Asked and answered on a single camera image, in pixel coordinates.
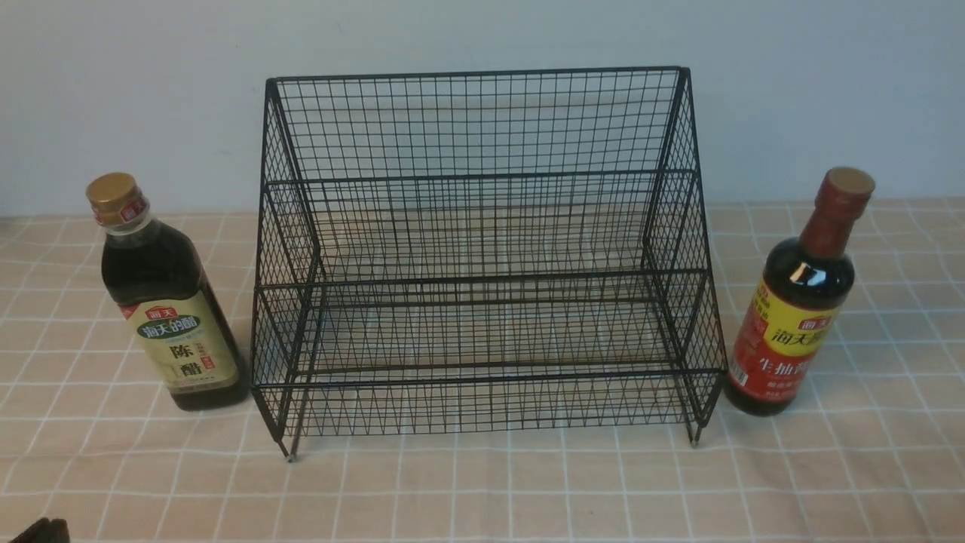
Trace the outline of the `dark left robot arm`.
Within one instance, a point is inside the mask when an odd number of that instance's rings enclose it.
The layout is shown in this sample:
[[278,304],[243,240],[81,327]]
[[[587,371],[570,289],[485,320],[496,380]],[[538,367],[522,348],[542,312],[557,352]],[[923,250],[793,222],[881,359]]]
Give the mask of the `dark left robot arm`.
[[41,517],[10,543],[70,543],[68,523],[61,518]]

